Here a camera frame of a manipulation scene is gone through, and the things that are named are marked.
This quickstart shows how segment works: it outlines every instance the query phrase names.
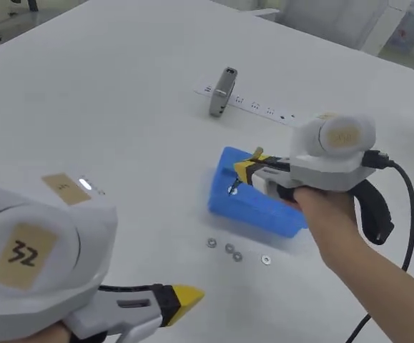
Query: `handwritten number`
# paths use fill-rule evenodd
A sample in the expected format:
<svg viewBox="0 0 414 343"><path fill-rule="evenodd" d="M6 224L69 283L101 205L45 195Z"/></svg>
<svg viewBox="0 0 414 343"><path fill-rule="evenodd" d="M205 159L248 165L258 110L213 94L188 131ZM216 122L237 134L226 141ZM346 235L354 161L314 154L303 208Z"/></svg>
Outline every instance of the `handwritten number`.
<svg viewBox="0 0 414 343"><path fill-rule="evenodd" d="M13 253L16 255L8 260L9 263L23 259L26 255L21 251L26 245L21 241L16 241L17 246L13 248Z"/></svg>
<svg viewBox="0 0 414 343"><path fill-rule="evenodd" d="M13 263L19 261L20 264L28 267L35 267L35 264L32 262L38 257L38 251L34 248L28 247L27 244L21 241L15 241L16 246L13 248L13 253L16 255L13 256L8 260L9 263ZM22 249L26 248L26 250L30 253L29 257L26 257L26 254L22 252Z"/></svg>
<svg viewBox="0 0 414 343"><path fill-rule="evenodd" d="M35 264L33 264L32 261L34 261L38 256L38 251L31 247L27 247L27 250L29 250L30 256L26 259L23 259L21 261L21 264L23 264L24 266L35 267Z"/></svg>

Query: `power strip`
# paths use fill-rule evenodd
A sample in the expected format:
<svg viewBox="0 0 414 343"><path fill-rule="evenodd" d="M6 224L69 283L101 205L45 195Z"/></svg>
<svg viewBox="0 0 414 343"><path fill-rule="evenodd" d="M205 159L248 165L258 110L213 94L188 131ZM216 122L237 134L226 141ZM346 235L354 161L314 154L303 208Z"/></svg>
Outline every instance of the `power strip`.
<svg viewBox="0 0 414 343"><path fill-rule="evenodd" d="M208 96L209 98L212 97L212 92L214 90L215 86L212 82L204 81L201 81L194 88L196 93ZM264 104L252 96L245 96L234 92L230 96L227 104L291 127L297 126L298 123L298 120L294 114L291 114L283 109L277 109L275 106L270 104Z"/></svg>

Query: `table surface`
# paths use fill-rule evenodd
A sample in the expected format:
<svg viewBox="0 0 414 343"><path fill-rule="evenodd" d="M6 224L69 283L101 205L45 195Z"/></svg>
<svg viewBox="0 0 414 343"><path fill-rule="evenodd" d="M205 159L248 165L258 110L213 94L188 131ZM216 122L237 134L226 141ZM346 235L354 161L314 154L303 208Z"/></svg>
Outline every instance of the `table surface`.
<svg viewBox="0 0 414 343"><path fill-rule="evenodd" d="M414 182L414 71L205 0L91 0L0 47L0 184L40 166L91 172L119 213L106 282L205 290L146 342L344 342L364 310L308 230L283 239L207 210L224 146L285 155L291 133L234 108L209 117L193 86L226 66L238 69L240 89L297 118L375 117L377 147ZM400 264L404 183L391 170L370 180L396 224L380 251ZM369 324L357 342L388 340Z"/></svg>

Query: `blue block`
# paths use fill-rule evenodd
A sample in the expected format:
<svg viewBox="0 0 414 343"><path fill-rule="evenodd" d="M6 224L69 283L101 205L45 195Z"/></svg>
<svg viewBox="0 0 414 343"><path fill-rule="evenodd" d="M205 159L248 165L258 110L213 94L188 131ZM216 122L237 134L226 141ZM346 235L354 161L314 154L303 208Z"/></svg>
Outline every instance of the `blue block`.
<svg viewBox="0 0 414 343"><path fill-rule="evenodd" d="M209 210L284 237L294 237L300 229L307 227L299 211L265 196L248 184L239 185L236 195L228 195L227 189L237 177L234 163L250 157L251 154L245 151L229 146L224 148L210 189Z"/></svg>

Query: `hand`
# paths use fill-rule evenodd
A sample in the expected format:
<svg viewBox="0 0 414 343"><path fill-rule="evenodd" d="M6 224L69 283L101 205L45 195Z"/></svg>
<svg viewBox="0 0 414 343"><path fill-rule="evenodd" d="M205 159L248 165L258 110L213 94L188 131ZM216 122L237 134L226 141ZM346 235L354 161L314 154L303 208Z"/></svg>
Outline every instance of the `hand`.
<svg viewBox="0 0 414 343"><path fill-rule="evenodd" d="M355 202L349 194L301 187L295 190L294 199L297 203L292 206L303 212L328 266L338 249L351 247L353 241L365 244L358 231Z"/></svg>
<svg viewBox="0 0 414 343"><path fill-rule="evenodd" d="M69 343L70 331L60 323L51 325L33 336L6 343Z"/></svg>

